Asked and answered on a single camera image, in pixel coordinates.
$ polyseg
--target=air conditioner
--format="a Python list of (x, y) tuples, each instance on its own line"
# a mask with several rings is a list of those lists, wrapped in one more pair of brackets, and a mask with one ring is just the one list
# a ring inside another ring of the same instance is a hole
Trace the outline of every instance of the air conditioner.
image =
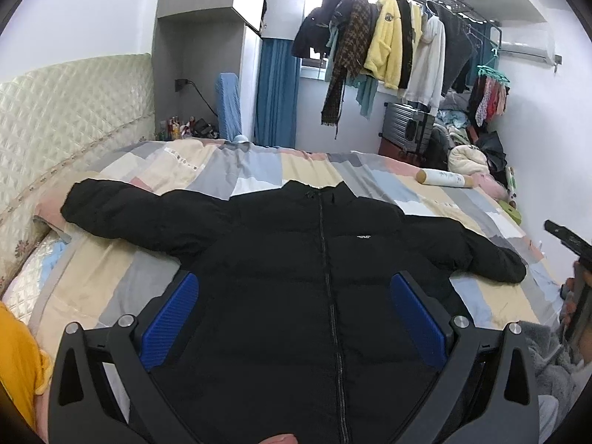
[(551, 66), (561, 62), (561, 57), (555, 54), (555, 38), (548, 23), (504, 25), (501, 28), (499, 51), (502, 54), (544, 61)]

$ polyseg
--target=padded headboard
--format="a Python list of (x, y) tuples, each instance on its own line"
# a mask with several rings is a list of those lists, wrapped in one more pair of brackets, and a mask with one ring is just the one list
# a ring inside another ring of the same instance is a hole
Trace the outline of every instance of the padded headboard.
[(43, 192), (154, 131), (148, 54), (62, 63), (0, 83), (0, 295), (47, 233), (32, 221)]

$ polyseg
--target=silver screw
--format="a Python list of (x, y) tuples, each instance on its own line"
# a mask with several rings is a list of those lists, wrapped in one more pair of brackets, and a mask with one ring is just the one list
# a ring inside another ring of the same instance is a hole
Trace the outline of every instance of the silver screw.
[(511, 323), (509, 326), (510, 332), (512, 332), (513, 334), (520, 334), (520, 332), (522, 332), (522, 327), (520, 327), (519, 324), (516, 324), (515, 322)]
[(461, 329), (466, 329), (469, 326), (469, 319), (465, 316), (456, 316), (454, 318), (454, 325)]
[(78, 330), (78, 322), (70, 322), (66, 326), (66, 334), (75, 334)]
[(129, 327), (134, 323), (134, 316), (125, 314), (125, 316), (119, 317), (117, 323), (120, 325), (120, 327)]

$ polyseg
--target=jacket zipper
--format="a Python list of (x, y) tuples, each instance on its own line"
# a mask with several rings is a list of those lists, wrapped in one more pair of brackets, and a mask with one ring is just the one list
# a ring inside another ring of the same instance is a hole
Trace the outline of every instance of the jacket zipper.
[(337, 316), (335, 311), (335, 302), (333, 301), (333, 292), (331, 289), (331, 274), (329, 272), (329, 262), (327, 260), (327, 243), (325, 242), (325, 232), (323, 228), (323, 199), (322, 194), (317, 192), (319, 199), (319, 229), (321, 237), (321, 247), (323, 250), (323, 270), (325, 278), (325, 288), (329, 299), (329, 319), (331, 323), (331, 337), (335, 346), (335, 365), (337, 367), (337, 404), (339, 412), (339, 430), (341, 433), (341, 443), (349, 444), (351, 442), (349, 431), (347, 430), (347, 421), (345, 416), (345, 390), (343, 386), (343, 355), (339, 344), (337, 334)]

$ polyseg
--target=brown plaid scarf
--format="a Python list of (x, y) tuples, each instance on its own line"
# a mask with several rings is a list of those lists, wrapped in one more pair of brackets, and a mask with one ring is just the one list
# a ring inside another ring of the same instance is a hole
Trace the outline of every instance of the brown plaid scarf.
[(348, 76), (357, 77), (362, 70), (373, 33), (372, 6), (368, 0), (353, 0), (349, 21), (337, 39), (333, 73), (321, 111), (322, 124), (337, 125), (339, 122), (345, 81)]

